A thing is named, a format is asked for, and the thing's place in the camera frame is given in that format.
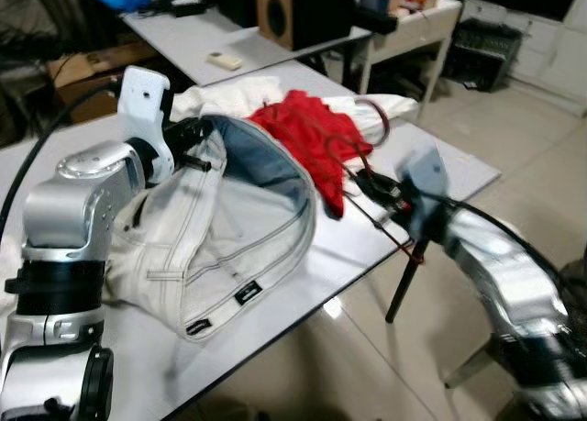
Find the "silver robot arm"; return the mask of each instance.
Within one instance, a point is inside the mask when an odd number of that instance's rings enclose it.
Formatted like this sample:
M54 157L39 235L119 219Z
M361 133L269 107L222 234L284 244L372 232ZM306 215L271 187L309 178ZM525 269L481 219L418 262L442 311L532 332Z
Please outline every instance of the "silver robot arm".
M443 202L448 176L436 149L409 158L400 173L413 209L395 212L397 222L412 237L441 245L472 281L493 328L498 361L516 379L530 414L587 419L586 347L570 327L551 277L557 274L499 221L463 203Z
M202 138L197 120L163 131L169 87L158 73L128 68L118 102L128 140L65 158L28 195L23 265L6 282L18 299L0 360L3 421L108 418L114 359L100 346L101 292L113 221Z

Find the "red cloth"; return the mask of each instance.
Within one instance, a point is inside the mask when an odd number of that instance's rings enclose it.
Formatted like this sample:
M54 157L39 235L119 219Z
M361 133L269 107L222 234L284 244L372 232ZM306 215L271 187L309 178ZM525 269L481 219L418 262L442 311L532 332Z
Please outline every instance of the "red cloth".
M341 161L358 156L350 143L357 144L365 155L373 150L349 116L334 114L319 98L309 97L304 91L293 90L281 103L259 109L250 120L262 126L290 151L310 173L332 213L336 217L342 217L343 169L327 153L327 139L334 134L347 140L329 141L331 153Z

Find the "white table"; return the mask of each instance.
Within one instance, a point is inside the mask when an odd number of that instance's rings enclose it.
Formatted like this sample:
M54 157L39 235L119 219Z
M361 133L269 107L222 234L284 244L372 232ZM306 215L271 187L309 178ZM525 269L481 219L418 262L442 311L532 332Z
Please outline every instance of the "white table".
M277 65L264 73L280 76L284 90L295 87L313 95L350 94L296 62ZM120 138L116 116L72 127L50 138L17 196L8 233L20 235L22 204L27 192L51 177L60 158L107 138ZM389 141L374 153L371 162L376 169L393 174L398 161L427 141L436 142L445 160L451 179L450 194L455 198L469 197L499 176L496 169L407 123L397 124ZM28 142L0 151L3 167L0 197L6 195L31 146ZM398 226L391 224L387 229L400 241L407 241L407 235ZM297 272L204 345L182 341L157 319L134 306L108 306L103 343L115 352L110 419L151 421L181 410L395 251L396 247L352 205L345 205L345 216L340 221L327 218L319 208L313 245ZM0 318L0 330L4 335L4 317Z
M346 38L292 51L264 38L258 28L239 27L215 8L203 15L178 18L133 14L125 16L124 21L200 86L267 68L282 61L354 44L371 35L366 29L353 27ZM243 65L231 72L207 62L208 54L215 51L236 56L243 60Z
M364 65L360 81L360 93L367 93L373 64L426 45L441 42L437 58L430 73L426 93L422 102L420 102L420 114L422 114L434 91L438 76L442 72L460 8L461 3L459 1L438 0L434 8L398 19L395 32L387 36L374 35L363 52L357 56L357 62Z

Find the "wooden speaker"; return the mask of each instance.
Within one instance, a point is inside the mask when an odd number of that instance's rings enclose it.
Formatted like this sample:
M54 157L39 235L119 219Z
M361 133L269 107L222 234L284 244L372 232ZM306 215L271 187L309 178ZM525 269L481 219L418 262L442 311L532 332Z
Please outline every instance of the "wooden speaker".
M260 33L290 50L349 35L353 0L257 0Z

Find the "white jeans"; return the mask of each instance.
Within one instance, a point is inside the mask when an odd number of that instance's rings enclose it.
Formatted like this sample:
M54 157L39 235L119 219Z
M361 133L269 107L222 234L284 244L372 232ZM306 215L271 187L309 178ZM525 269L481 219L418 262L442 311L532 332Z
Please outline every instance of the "white jeans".
M316 195L309 175L249 121L207 116L194 150L212 170L182 169L116 218L105 299L141 306L179 335L214 334L258 302L307 252Z

